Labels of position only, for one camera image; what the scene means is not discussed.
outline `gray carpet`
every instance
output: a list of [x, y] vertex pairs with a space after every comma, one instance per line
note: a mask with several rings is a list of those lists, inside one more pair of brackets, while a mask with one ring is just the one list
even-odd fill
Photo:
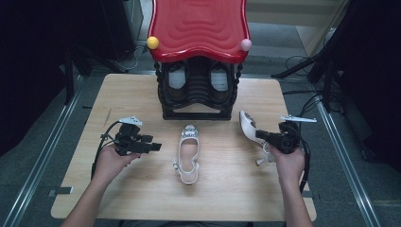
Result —
[[[154, 72], [148, 53], [137, 53], [138, 65], [129, 72], [144, 74]], [[133, 62], [133, 56], [126, 62]], [[247, 78], [266, 78], [271, 74], [286, 70], [286, 59], [250, 56], [242, 71]], [[94, 71], [85, 78], [81, 96], [75, 110], [57, 144], [50, 162], [39, 182], [31, 202], [19, 226], [59, 226], [62, 222], [50, 216], [54, 198], [47, 197], [49, 189], [59, 186], [70, 160], [74, 154], [80, 134], [83, 131], [97, 92], [104, 77], [112, 71], [95, 61]], [[290, 76], [281, 79], [283, 92], [310, 90], [311, 86], [303, 76]], [[286, 95], [285, 101], [290, 114], [299, 114], [304, 104], [313, 94]], [[4, 223], [18, 191], [33, 168], [45, 141], [50, 134], [61, 110], [65, 93], [62, 91], [35, 122], [25, 139], [13, 150], [0, 158], [0, 223]], [[339, 113], [332, 113], [344, 139], [360, 179], [375, 205], [382, 226], [397, 226], [401, 223], [401, 175], [386, 164], [370, 164], [360, 155], [356, 137], [350, 130], [346, 119]], [[339, 157], [315, 108], [304, 117], [316, 117], [318, 123], [303, 124], [302, 134], [312, 152], [309, 186], [312, 191], [318, 217], [315, 226], [366, 226], [356, 199], [342, 170]], [[282, 222], [255, 223], [255, 226], [282, 226]], [[96, 226], [118, 226], [117, 220], [99, 219]]]

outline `aluminum rail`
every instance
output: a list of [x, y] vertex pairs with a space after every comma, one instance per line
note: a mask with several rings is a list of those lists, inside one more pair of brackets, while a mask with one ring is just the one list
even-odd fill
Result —
[[11, 210], [9, 211], [9, 215], [6, 218], [6, 221], [3, 224], [3, 227], [9, 226], [18, 226], [27, 206], [29, 205], [30, 200], [41, 180], [44, 171], [49, 163], [49, 160], [53, 154], [53, 151], [56, 145], [59, 142], [59, 139], [64, 131], [64, 128], [71, 116], [71, 113], [74, 111], [75, 106], [77, 104], [77, 100], [79, 98], [80, 92], [82, 90], [85, 77], [78, 76], [76, 80], [75, 87], [77, 88], [76, 93], [71, 98], [71, 101], [68, 105], [64, 106], [61, 111], [61, 114], [53, 127], [49, 137], [47, 138], [46, 143], [34, 165], [32, 170], [30, 171], [24, 185], [20, 189], [17, 199], [15, 203], [12, 205]]
[[366, 222], [366, 226], [381, 226], [380, 221], [375, 213], [375, 209], [372, 206], [372, 202], [368, 196], [368, 193], [366, 192], [365, 187], [363, 186], [357, 174], [357, 171], [355, 170], [354, 164], [352, 163], [348, 155], [348, 151], [341, 140], [340, 134], [336, 128], [336, 124], [332, 118], [331, 113], [327, 113], [321, 102], [319, 102], [318, 104], [318, 109], [321, 113], [324, 125], [326, 126], [330, 138], [333, 142], [336, 153], [339, 156], [342, 169], [344, 170], [348, 183], [350, 184], [351, 189], [354, 193], [357, 205], [360, 209], [360, 213], [362, 214]]

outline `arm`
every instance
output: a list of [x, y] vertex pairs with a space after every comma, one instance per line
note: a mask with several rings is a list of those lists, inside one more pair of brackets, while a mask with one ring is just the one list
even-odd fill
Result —
[[305, 166], [304, 153], [296, 148], [294, 152], [284, 154], [272, 145], [269, 146], [269, 150], [277, 163], [287, 226], [312, 226], [299, 188], [299, 181]]
[[93, 226], [103, 195], [121, 170], [140, 154], [120, 156], [117, 147], [110, 145], [100, 151], [96, 172], [74, 209], [61, 226]]

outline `white flat shoe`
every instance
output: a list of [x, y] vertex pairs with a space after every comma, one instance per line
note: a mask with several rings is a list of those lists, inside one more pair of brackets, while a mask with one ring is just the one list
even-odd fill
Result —
[[180, 173], [185, 184], [192, 184], [198, 179], [200, 165], [195, 161], [200, 152], [198, 130], [193, 125], [183, 129], [178, 148], [178, 164], [174, 160], [174, 168]]

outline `white shoe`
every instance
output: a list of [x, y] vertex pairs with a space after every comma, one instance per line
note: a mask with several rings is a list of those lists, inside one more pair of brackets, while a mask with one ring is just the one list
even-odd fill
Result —
[[200, 165], [195, 161], [200, 152], [198, 130], [193, 125], [183, 129], [178, 149], [178, 164], [174, 160], [174, 168], [180, 173], [185, 184], [192, 184], [198, 179]]
[[256, 165], [260, 166], [262, 163], [265, 162], [275, 162], [274, 156], [269, 151], [269, 143], [263, 139], [256, 138], [256, 122], [254, 122], [253, 118], [249, 114], [244, 111], [239, 112], [239, 124], [241, 125], [241, 129], [244, 132], [245, 136], [258, 143], [260, 147], [262, 147], [263, 152], [266, 153], [266, 158], [259, 159], [256, 161]]

